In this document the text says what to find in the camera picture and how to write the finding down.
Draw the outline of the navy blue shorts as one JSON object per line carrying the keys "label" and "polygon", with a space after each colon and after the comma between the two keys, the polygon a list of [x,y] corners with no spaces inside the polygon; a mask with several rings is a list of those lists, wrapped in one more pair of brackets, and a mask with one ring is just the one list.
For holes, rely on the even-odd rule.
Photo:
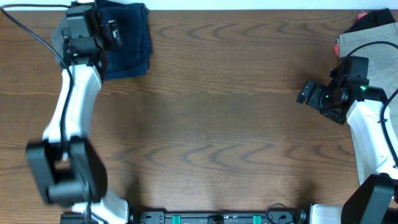
{"label": "navy blue shorts", "polygon": [[115,20],[118,23],[122,45],[106,51],[108,66],[106,81],[143,77],[149,69],[152,45],[147,25],[149,10],[143,3],[123,4],[106,0],[95,2],[103,24]]}

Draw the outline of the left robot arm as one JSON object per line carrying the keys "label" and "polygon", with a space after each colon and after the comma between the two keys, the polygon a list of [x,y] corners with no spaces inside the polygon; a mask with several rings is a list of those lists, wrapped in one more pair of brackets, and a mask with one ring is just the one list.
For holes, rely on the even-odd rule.
{"label": "left robot arm", "polygon": [[26,147],[27,161],[42,200],[70,207],[62,223],[127,223],[129,204],[108,189],[106,168],[90,143],[105,52],[121,44],[118,25],[102,23],[95,3],[73,2],[58,30],[62,89],[41,141]]}

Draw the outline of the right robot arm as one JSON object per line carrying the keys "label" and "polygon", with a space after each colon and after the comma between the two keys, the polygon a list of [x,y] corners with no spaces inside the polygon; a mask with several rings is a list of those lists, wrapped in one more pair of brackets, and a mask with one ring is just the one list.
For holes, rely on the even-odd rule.
{"label": "right robot arm", "polygon": [[156,12],[142,78],[103,83],[91,140],[126,223],[382,220],[397,178],[397,24]]}

